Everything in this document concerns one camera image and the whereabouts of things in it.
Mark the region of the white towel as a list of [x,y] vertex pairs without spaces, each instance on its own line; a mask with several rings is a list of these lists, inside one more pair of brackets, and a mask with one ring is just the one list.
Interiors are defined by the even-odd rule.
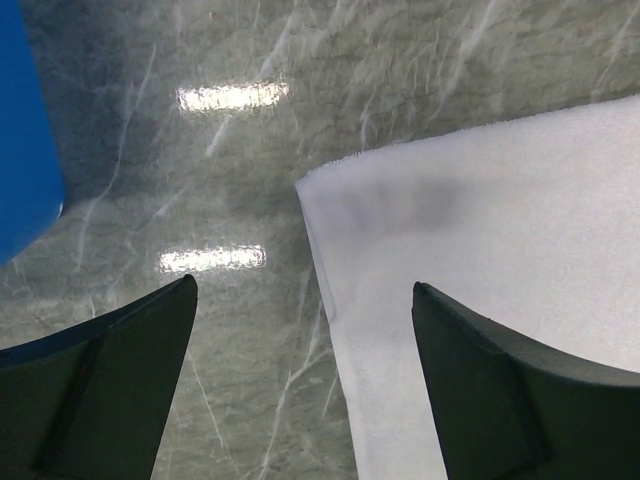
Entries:
[[366,151],[296,185],[362,479],[446,474],[415,283],[639,375],[639,99]]

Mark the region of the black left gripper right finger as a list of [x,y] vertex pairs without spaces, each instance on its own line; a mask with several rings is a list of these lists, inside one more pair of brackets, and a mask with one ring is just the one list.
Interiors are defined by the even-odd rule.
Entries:
[[426,283],[411,313],[448,478],[638,478],[638,373],[545,345]]

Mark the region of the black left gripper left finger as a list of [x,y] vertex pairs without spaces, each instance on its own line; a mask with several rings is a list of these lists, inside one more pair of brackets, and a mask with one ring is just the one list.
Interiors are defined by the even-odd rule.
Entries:
[[1,352],[4,479],[148,479],[194,325],[191,275]]

